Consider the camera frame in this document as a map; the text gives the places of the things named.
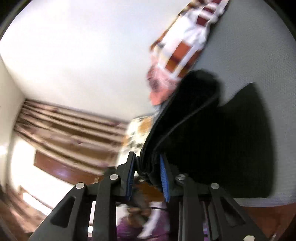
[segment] black cloth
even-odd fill
[[[162,190],[160,155],[195,181],[216,182],[233,198],[267,197],[274,149],[266,111],[254,83],[219,105],[221,85],[211,74],[189,72],[154,123],[137,171]]]

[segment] white and orange patterned fabric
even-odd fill
[[[147,78],[153,105],[164,102],[198,59],[228,0],[195,0],[151,46],[152,66]]]

